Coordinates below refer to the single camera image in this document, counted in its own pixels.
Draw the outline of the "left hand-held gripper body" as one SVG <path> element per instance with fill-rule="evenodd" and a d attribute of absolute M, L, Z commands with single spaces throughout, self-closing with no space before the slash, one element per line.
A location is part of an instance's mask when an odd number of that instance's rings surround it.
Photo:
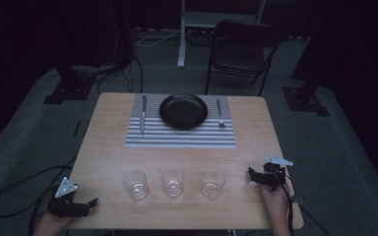
<path fill-rule="evenodd" d="M 47 211 L 57 217 L 79 217 L 81 206 L 73 202 L 77 185 L 64 177 L 59 184 L 53 187 Z"/>

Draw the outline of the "person's left hand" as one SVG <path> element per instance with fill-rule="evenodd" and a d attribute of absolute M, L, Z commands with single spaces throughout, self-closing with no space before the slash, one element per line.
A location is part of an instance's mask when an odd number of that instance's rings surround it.
<path fill-rule="evenodd" d="M 74 220 L 74 217 L 57 217 L 46 212 L 40 217 L 32 236 L 59 236 Z"/>

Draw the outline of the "silver fork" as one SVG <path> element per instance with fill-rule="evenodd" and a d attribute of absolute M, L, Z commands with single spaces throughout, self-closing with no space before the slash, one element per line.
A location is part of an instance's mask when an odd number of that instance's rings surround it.
<path fill-rule="evenodd" d="M 217 103 L 218 114 L 219 114 L 219 126 L 220 126 L 220 128 L 224 128 L 224 127 L 225 127 L 225 124 L 224 124 L 224 121 L 223 121 L 223 119 L 222 119 L 222 113 L 221 113 L 221 101 L 220 101 L 219 99 L 217 99 L 216 103 Z"/>

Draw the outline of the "person's right hand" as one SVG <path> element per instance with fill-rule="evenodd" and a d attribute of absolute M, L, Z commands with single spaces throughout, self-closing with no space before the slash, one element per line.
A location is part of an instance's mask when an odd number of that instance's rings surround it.
<path fill-rule="evenodd" d="M 287 220 L 289 186 L 283 184 L 274 191 L 266 185 L 260 185 L 259 188 L 267 217 L 274 221 Z"/>

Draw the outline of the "silver table knife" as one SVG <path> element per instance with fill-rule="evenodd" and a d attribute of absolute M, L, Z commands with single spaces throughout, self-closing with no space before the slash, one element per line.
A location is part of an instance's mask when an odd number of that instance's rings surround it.
<path fill-rule="evenodd" d="M 144 136 L 145 134 L 145 122 L 146 122 L 146 109 L 147 109 L 147 97 L 145 95 L 142 96 L 143 106 L 142 106 L 142 115 L 140 117 L 140 132 L 141 135 Z"/>

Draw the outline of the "black stand with base plate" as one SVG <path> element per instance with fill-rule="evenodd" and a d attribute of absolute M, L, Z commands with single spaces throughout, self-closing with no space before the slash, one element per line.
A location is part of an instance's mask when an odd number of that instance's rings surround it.
<path fill-rule="evenodd" d="M 292 77 L 302 80 L 303 84 L 300 87 L 282 87 L 290 111 L 314 112 L 319 117 L 330 117 L 327 107 L 316 95 L 324 70 L 319 42 L 311 37 L 292 73 Z"/>
<path fill-rule="evenodd" d="M 55 67 L 60 80 L 52 92 L 44 99 L 44 104 L 61 104 L 65 100 L 86 100 L 95 81 L 95 76 L 76 72 L 69 65 Z"/>

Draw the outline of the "grey metal stand frame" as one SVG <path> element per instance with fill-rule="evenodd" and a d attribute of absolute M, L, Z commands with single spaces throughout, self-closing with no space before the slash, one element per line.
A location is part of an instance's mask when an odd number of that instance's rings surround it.
<path fill-rule="evenodd" d="M 188 35 L 186 30 L 188 28 L 213 29 L 217 23 L 223 20 L 238 20 L 248 23 L 260 23 L 266 2 L 267 0 L 259 0 L 255 14 L 236 14 L 188 11 L 186 9 L 186 0 L 181 0 L 180 42 L 177 57 L 177 68 L 185 68 L 186 36 Z"/>

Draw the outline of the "clear drinking glass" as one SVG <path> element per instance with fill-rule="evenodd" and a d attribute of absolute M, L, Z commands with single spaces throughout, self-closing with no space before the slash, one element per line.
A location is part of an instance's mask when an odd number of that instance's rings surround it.
<path fill-rule="evenodd" d="M 149 192 L 147 176 L 141 170 L 132 170 L 127 173 L 123 178 L 123 184 L 129 196 L 134 200 L 144 198 Z"/>
<path fill-rule="evenodd" d="M 202 180 L 201 190 L 208 198 L 216 198 L 225 185 L 224 173 L 218 170 L 207 171 Z"/>
<path fill-rule="evenodd" d="M 184 186 L 184 173 L 179 169 L 167 169 L 162 173 L 163 191 L 171 197 L 180 195 Z"/>

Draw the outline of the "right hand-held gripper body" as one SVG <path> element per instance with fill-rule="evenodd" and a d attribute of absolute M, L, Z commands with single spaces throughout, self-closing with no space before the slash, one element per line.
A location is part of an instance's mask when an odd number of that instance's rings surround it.
<path fill-rule="evenodd" d="M 263 185 L 269 186 L 275 191 L 279 185 L 285 183 L 285 168 L 292 166 L 293 162 L 278 155 L 273 157 L 265 157 L 264 182 Z"/>

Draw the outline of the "grey striped placemat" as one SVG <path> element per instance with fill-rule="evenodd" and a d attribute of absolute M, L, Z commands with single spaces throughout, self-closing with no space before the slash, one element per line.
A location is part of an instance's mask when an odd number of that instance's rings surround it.
<path fill-rule="evenodd" d="M 147 97 L 145 134 L 140 132 L 142 96 Z M 159 116 L 159 106 L 167 94 L 137 94 L 134 98 L 126 136 L 126 147 L 133 148 L 236 148 L 235 135 L 226 96 L 200 95 L 207 104 L 207 119 L 199 126 L 179 131 L 165 124 Z M 225 127 L 219 126 L 217 99 L 220 100 Z"/>

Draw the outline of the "black round plate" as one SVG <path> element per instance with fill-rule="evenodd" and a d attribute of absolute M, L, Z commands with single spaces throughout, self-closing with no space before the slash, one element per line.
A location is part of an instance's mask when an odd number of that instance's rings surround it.
<path fill-rule="evenodd" d="M 190 130 L 207 119 L 208 107 L 197 95 L 173 94 L 160 104 L 159 116 L 174 129 Z"/>

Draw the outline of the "black folding chair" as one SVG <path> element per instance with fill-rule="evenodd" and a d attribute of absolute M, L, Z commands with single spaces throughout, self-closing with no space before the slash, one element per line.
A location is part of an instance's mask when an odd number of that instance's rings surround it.
<path fill-rule="evenodd" d="M 219 22 L 213 31 L 204 94 L 209 92 L 211 74 L 251 77 L 254 85 L 263 76 L 258 95 L 268 79 L 273 56 L 283 41 L 280 31 L 271 25 L 236 20 Z"/>

